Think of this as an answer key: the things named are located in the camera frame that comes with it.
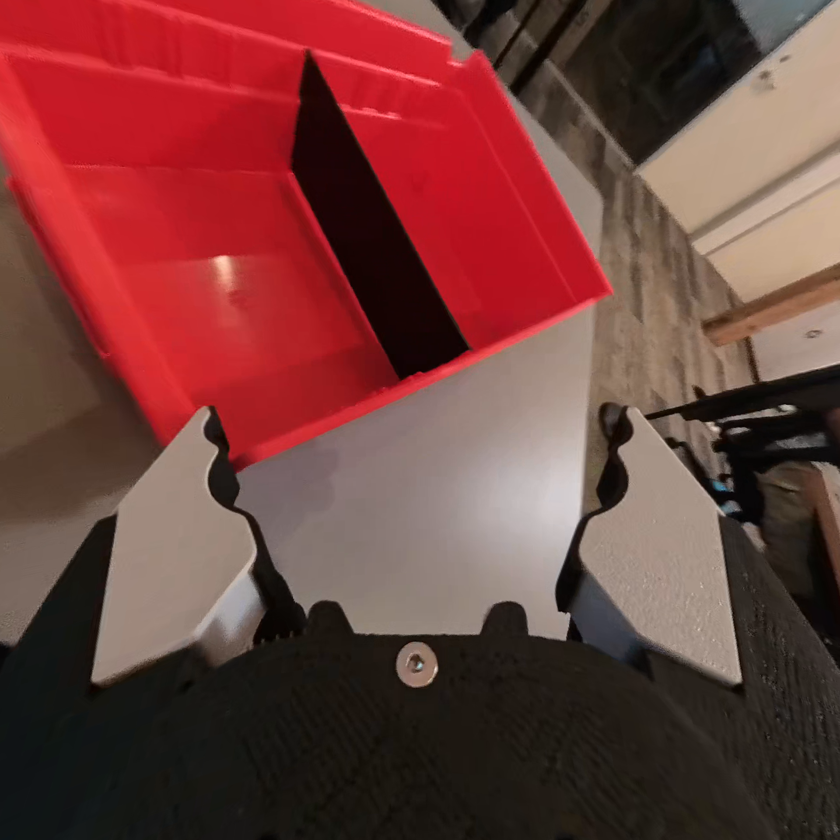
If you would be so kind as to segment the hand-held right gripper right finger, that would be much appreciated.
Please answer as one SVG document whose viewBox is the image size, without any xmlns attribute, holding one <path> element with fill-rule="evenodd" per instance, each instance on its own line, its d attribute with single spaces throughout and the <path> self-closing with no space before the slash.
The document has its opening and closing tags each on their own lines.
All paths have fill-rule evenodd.
<svg viewBox="0 0 840 840">
<path fill-rule="evenodd" d="M 598 507 L 574 531 L 557 606 L 614 659 L 655 652 L 740 686 L 718 506 L 635 407 L 605 404 L 602 430 Z"/>
</svg>

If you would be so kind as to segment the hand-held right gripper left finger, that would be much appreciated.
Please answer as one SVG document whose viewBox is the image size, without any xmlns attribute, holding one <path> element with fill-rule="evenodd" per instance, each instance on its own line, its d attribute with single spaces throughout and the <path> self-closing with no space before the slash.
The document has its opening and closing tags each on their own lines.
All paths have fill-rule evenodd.
<svg viewBox="0 0 840 840">
<path fill-rule="evenodd" d="M 214 420 L 198 409 L 115 511 L 96 686 L 188 648 L 218 667 L 253 647 L 266 615 L 257 540 L 235 502 L 211 490 L 212 468 L 228 466 Z"/>
</svg>

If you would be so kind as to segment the red plastic bin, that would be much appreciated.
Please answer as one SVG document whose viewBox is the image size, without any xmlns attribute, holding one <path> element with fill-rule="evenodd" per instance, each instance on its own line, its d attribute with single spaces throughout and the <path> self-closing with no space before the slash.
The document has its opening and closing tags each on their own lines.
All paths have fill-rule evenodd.
<svg viewBox="0 0 840 840">
<path fill-rule="evenodd" d="M 163 445 L 238 469 L 612 293 L 486 57 L 359 2 L 2 2 L 2 156 Z M 291 172 L 310 50 L 470 351 L 401 380 Z"/>
</svg>

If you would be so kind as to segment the black office chair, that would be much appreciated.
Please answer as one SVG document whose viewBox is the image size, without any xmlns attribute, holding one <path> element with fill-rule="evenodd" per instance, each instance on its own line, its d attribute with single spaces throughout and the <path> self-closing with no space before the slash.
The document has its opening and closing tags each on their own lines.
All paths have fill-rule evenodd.
<svg viewBox="0 0 840 840">
<path fill-rule="evenodd" d="M 650 422 L 678 415 L 717 429 L 714 451 L 728 462 L 741 523 L 760 525 L 765 504 L 758 476 L 785 463 L 839 467 L 839 365 L 745 385 L 646 415 Z"/>
</svg>

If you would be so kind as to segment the white recycling bin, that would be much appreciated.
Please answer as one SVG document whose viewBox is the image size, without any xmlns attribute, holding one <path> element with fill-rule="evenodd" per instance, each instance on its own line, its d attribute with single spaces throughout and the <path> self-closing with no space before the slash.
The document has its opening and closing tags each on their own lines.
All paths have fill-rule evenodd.
<svg viewBox="0 0 840 840">
<path fill-rule="evenodd" d="M 839 363 L 839 302 L 805 312 L 752 336 L 763 382 Z"/>
</svg>

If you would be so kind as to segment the white door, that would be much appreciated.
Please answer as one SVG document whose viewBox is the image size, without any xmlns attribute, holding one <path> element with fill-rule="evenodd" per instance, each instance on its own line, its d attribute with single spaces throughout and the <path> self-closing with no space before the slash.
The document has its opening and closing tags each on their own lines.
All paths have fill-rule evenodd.
<svg viewBox="0 0 840 840">
<path fill-rule="evenodd" d="M 742 301 L 839 260 L 838 144 L 742 200 L 691 236 Z"/>
<path fill-rule="evenodd" d="M 637 168 L 692 233 L 839 133 L 839 2 L 829 2 Z"/>
</svg>

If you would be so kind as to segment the black bin divider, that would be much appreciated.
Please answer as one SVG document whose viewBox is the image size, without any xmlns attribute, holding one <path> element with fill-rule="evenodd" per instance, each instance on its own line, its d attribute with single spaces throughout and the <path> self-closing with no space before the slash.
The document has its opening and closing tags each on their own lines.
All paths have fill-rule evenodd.
<svg viewBox="0 0 840 840">
<path fill-rule="evenodd" d="M 455 361 L 469 343 L 310 50 L 290 169 L 395 374 Z"/>
</svg>

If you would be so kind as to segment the glass partition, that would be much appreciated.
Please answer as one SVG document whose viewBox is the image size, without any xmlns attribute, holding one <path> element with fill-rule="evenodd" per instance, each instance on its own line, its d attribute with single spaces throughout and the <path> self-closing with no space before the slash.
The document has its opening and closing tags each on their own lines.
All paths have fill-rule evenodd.
<svg viewBox="0 0 840 840">
<path fill-rule="evenodd" d="M 640 165 L 827 1 L 435 2 L 477 46 L 512 17 L 513 46 L 539 46 L 563 22 L 549 61 Z"/>
</svg>

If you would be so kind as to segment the wooden post with red stickers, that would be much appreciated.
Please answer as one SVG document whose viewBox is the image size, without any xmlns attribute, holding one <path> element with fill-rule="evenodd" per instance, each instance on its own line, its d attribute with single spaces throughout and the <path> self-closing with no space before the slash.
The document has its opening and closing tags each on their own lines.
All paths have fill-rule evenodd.
<svg viewBox="0 0 840 840">
<path fill-rule="evenodd" d="M 834 264 L 710 318 L 701 330 L 712 344 L 722 347 L 838 300 L 839 264 Z"/>
</svg>

